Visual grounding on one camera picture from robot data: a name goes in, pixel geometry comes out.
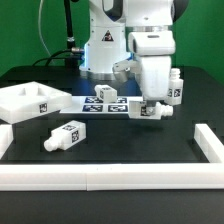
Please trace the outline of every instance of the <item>green wall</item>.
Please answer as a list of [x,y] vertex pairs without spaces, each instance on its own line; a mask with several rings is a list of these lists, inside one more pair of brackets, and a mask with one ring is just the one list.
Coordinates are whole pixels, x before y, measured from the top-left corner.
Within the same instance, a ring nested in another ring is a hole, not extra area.
[[[38,36],[39,0],[7,0],[0,6],[0,75],[14,66],[31,65],[47,54]],[[174,65],[198,66],[224,83],[224,1],[190,0],[173,30],[177,44]],[[89,36],[88,0],[72,3],[78,45]],[[66,48],[63,0],[45,0],[42,32],[54,53]]]

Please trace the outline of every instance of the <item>table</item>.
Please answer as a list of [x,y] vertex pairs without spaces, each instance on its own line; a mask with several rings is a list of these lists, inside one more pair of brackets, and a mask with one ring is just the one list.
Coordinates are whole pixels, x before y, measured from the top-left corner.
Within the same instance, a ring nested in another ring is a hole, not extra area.
[[[181,70],[185,81],[183,104],[174,108],[173,117],[143,121],[129,120],[127,115],[55,112],[15,124],[15,141],[0,163],[206,163],[193,140],[194,125],[207,123],[223,140],[224,87],[200,68]],[[76,69],[25,66],[9,70],[1,77],[0,87],[28,81],[80,96],[95,95],[93,87],[104,83],[82,79]],[[134,80],[107,84],[116,88],[120,96],[141,94]],[[46,152],[43,142],[50,130],[71,119],[86,122],[86,141],[66,152]],[[0,217],[2,223],[221,223],[223,193],[223,190],[0,192]]]

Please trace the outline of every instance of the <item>white block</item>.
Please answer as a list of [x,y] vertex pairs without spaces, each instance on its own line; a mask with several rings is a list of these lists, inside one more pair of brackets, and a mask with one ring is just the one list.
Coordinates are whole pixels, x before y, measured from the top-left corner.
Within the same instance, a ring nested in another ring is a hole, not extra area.
[[113,89],[112,87],[108,85],[96,85],[95,91],[96,96],[104,103],[117,102],[117,90]]
[[0,125],[0,159],[13,141],[12,125]]
[[224,146],[207,124],[196,124],[194,139],[210,163],[224,163]]
[[47,151],[66,150],[86,138],[86,124],[71,121],[51,131],[51,137],[44,142]]
[[10,124],[42,116],[71,105],[71,94],[37,82],[0,89],[0,118]]
[[155,106],[155,114],[148,115],[146,112],[146,101],[129,101],[129,117],[132,119],[154,119],[160,120],[162,116],[172,116],[173,107],[161,105],[159,102]]

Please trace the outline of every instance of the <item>white bottle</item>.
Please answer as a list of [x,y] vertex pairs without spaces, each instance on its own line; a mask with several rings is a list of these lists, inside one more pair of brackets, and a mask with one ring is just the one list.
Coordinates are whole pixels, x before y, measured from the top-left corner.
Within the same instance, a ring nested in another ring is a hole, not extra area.
[[56,149],[66,150],[86,138],[86,125],[71,121],[51,131],[51,137],[44,142],[44,147],[51,152]]
[[184,80],[180,79],[180,69],[173,68],[170,73],[169,90],[165,103],[174,106],[181,104]]

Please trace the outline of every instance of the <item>cable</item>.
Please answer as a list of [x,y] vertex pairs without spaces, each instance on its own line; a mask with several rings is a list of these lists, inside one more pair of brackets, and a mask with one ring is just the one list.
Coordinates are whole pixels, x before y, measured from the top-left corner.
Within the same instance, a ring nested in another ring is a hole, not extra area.
[[49,59],[51,59],[51,60],[54,60],[54,59],[60,59],[60,60],[63,60],[63,59],[66,59],[67,57],[53,57],[53,58],[42,58],[42,59],[39,59],[39,60],[37,60],[36,62],[34,62],[33,64],[32,64],[32,66],[36,66],[36,64],[38,64],[39,62],[42,62],[42,61],[47,61],[47,60],[49,60]]
[[60,54],[67,53],[67,52],[71,52],[71,49],[66,49],[66,50],[62,50],[62,51],[57,51],[56,53],[52,54],[52,55],[50,56],[50,58],[47,60],[45,66],[48,66],[48,65],[50,64],[52,58],[54,58],[54,57],[56,57],[56,56],[58,56],[58,55],[60,55]]
[[40,6],[39,6],[39,14],[38,14],[38,32],[39,32],[39,37],[40,37],[40,41],[41,41],[42,45],[44,46],[48,56],[51,57],[51,53],[48,50],[48,48],[47,48],[47,46],[46,46],[46,44],[44,42],[44,39],[43,39],[43,36],[42,36],[42,31],[41,31],[41,19],[42,19],[43,4],[44,4],[44,0],[41,0],[40,1]]

